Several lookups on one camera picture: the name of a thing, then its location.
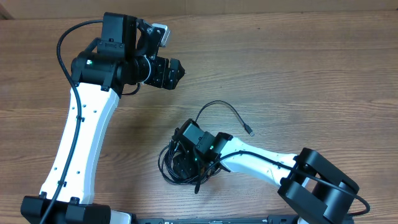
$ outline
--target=camera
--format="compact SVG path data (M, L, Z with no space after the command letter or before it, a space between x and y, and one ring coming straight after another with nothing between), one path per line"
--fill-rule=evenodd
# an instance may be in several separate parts
M141 36L137 41L137 30ZM159 47L166 47L170 29L162 24L148 24L134 16L106 12L101 38L94 39L73 59L72 80L101 85L119 97L125 84L145 83L173 90L184 76L179 60L158 57Z

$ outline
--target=wood grain surface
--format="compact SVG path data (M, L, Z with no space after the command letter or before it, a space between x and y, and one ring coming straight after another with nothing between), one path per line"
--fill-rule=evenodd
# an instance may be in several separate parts
M0 0L6 18L101 17L104 12L135 16L182 16L266 12L396 10L398 0Z
M96 203L138 217L264 217L294 211L277 189L220 173L195 195L167 184L157 157L176 127L205 103L199 124L275 152L317 149L354 179L372 206L356 223L398 218L398 12L324 12L146 17L170 26L161 57L187 74L173 91L144 86L122 97L106 132ZM57 153L70 100L58 65L60 35L84 19L0 21L0 223L26 223L19 207L37 195ZM101 35L101 24L72 32L62 57ZM352 210L363 209L355 202Z

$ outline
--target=usb connector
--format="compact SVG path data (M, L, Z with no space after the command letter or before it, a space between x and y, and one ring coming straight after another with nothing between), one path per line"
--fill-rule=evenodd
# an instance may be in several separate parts
M243 124L244 129L250 134L250 136L254 136L254 131L250 128L249 125L247 125L246 123Z

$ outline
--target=cable clip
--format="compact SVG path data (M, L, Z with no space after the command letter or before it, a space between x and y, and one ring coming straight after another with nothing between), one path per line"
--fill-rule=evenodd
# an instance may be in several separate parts
M66 187L66 186L67 186L67 182L66 182L66 181L61 182L60 180L58 180L58 184L59 184L59 185L62 185L63 187Z
M82 117L82 116L77 115L77 116L76 116L76 119L77 119L77 120L81 120L81 122L85 122L85 118Z
M281 163L281 162L277 162L277 163L276 163L276 166L278 167L278 169L280 169L280 168L282 167L282 164L283 164L283 163Z

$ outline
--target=black cable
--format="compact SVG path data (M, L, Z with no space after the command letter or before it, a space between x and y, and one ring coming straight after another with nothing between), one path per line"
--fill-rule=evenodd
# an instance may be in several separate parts
M199 113L198 113L198 115L197 115L197 118L196 118L195 122L198 121L199 115L201 114L201 112L202 112L205 108L207 108L208 106L211 106L211 105L213 105L213 104L215 104L215 103L223 103L223 104L229 106L229 107L234 111L234 113L238 116L238 118L239 118L240 122L242 122L242 124L243 124L245 130L246 130L251 136L254 136L253 130L250 128L249 125L247 125L247 124L243 121L241 115L236 111L236 109L235 109L231 104L229 104L229 103L227 103L227 102L225 102L225 101L223 101L223 100L214 100L214 101L211 101L211 102L205 104L205 105L202 107L202 109L199 111ZM168 183L173 184L173 185L187 185L187 184L188 184L188 185L199 185L199 186L200 186L201 184L204 184L205 182L207 182L207 181L209 180L210 177L213 177L214 175L217 175L218 173L220 173L220 171L221 171L220 168L217 169L217 170L212 170L210 173L207 172L206 175L205 175L205 177L200 179L201 181L198 181L198 180L199 180L199 177L200 177L200 175L201 175L201 171L202 171L203 166L200 165L200 159L201 159L201 158L197 155L196 150L195 150L195 149L192 149L192 150L193 150L194 159L197 159L197 160L195 161L195 163L196 163L197 166L198 166L198 167L197 167L197 169L198 169L198 175L196 175L196 176L194 176L194 177L192 177L192 178L189 178L189 179L184 179L184 178L182 178L180 175L176 174L176 173L174 172L173 168L172 168L172 163L173 163L173 158L174 158L174 156L176 155L176 153L182 153L182 152L179 151L178 147L183 147L183 144L178 144L178 143L177 143L177 146L176 146L175 149L171 149L171 148L170 148L170 145L164 147L163 150L160 152L159 158L158 158L158 160L157 160L157 167L159 168L159 171L160 171L160 173L162 174L163 178L164 178ZM169 176L171 176L171 178L165 174L165 172L164 172L164 166L166 166L167 172L169 173Z
M203 173L203 175L200 177L200 179L204 178L204 175L205 175L206 173L208 173L212 168L214 168L215 165L219 164L221 161L223 161L223 160L225 160L225 159L227 159L227 158L230 158L230 157L233 157L233 156L237 156L237 155L242 155L242 154L252 155L252 156L254 156L254 157L257 157L257 158L260 158L260 159L265 160L265 161L267 161L267 162L270 162L270 163L273 164L273 165L277 165L278 167L281 167L281 168L290 170L291 172L293 172L293 173L295 173L295 174L298 174L298 175L307 177L307 178L312 179L312 180L314 180L314 181L316 181L316 182L318 182L318 183L320 183L320 184L323 184L323 185L326 185L326 186L328 186L328 187L331 187L331 188L334 188L334 189L336 189L336 190L339 190L339 191L341 191L341 192L343 192L343 193L348 194L349 196L351 196L351 197L353 197L353 198L355 198L355 199L358 199L360 202L362 202L362 203L365 205L366 208L365 208L363 211L360 211L360 212L353 212L353 213L347 214L347 215L349 215L349 216L355 217L355 216L358 216L358 215L365 215L365 214L367 214L368 212L370 212L370 210L371 210L370 204L369 204L365 199L363 199L362 197L360 197L359 195L353 194L353 193L351 193L351 192L349 192L349 191L347 191L347 190L345 190L345 189L342 189L342 188L339 187L339 186L336 186L336 185L331 184L331 183L329 183L329 182L327 182L327 181L324 181L324 180L322 180L322 179L319 179L318 177L314 177L314 176L312 176L312 175L309 175L309 174L307 174L306 172L303 172L303 171L301 171L301 170L293 169L293 168L291 168L291 167L289 167L289 166L287 166L287 165L283 165L283 164L280 163L280 162L273 161L273 160L270 159L270 158L266 158L266 157L264 157L264 156L262 156L262 155L259 155L259 154L254 153L254 152L238 151L238 152L232 152L231 154L228 154L228 155L226 155L226 156L223 156L223 157L221 157L220 159L218 159L216 162L214 162L211 166L209 166L209 168L207 168L207 170Z
M252 137L254 136L254 131L250 128L249 125L247 125L247 124L243 121L241 115L236 111L236 109L235 109L231 104L229 104L229 103L227 103L227 102L225 102L225 101L223 101L223 100L213 100L213 101L211 101L211 102L208 102L205 106L203 106L203 107L200 109L200 111L199 111L199 113L198 113L198 116L197 116L197 118L195 119L195 122L198 121L199 115L201 114L201 112L202 112L204 109L206 109L208 106L211 106L211 105L216 104L216 103L223 103L223 104L229 106L229 108L231 108L231 110L233 110L233 111L235 112L236 116L238 116L239 120L242 122L242 125L243 125L244 129L250 134L250 136L252 136Z
M131 95L134 95L134 94L138 93L138 91L139 91L140 88L141 88L141 83L137 83L137 88L136 88L136 90L132 91L131 93L123 93L122 95L123 95L123 96L131 96Z
M68 173L68 169L69 169L70 162L71 162L72 157L73 157L73 153L75 152L76 143L77 143L77 138L78 138L78 136L79 136L79 130L80 130L80 124L81 124L81 101L80 101L80 97L79 97L79 92L77 91L77 88L76 88L75 84L73 83L73 80L72 80L72 78L70 77L70 75L69 75L69 73L68 73L68 70L67 70L67 68L65 67L65 64L64 64L63 61L62 61L62 58L61 58L61 44L62 44L62 41L64 40L64 38L65 38L70 32L72 32L73 30L75 30L75 29L77 29L77 28L79 28L79 27L88 25L88 24L94 24L94 23L100 23L100 22L103 22L103 21L102 21L102 20L86 21L86 22L82 22L81 24L77 24L77 25L75 25L75 26L69 28L67 31L65 31L65 32L61 35L61 37L60 37L60 39L59 39L59 41L58 41L58 44L57 44L57 58L58 58L58 62L59 62L59 64L60 64L60 66L61 66L61 68L62 68L62 71L64 72L64 74L65 74L65 76L66 76L66 78L67 78L67 80L68 80L70 86L72 87L73 93L75 94L75 98L76 98L76 107L77 107L77 121L76 121L75 134L73 135L72 145L70 146L70 150L69 150L68 159L67 159L67 161L66 161L66 163L65 163L65 167L63 168L61 178L60 178L60 180L58 181L58 186L57 186L57 189L56 189L56 191L55 191L55 193L54 193L54 196L53 196L52 199L51 199L50 205L47 207L46 211L44 212L44 215L43 215L43 217L42 217L42 219L41 219L41 221L40 221L40 224L44 224L44 223L45 223L45 220L47 219L48 215L50 214L51 209L52 209L52 207L54 206L54 203L55 203L55 201L57 200L57 197L59 196L59 194L60 194L60 192L61 192L63 183L64 183L65 178L66 178L67 173Z

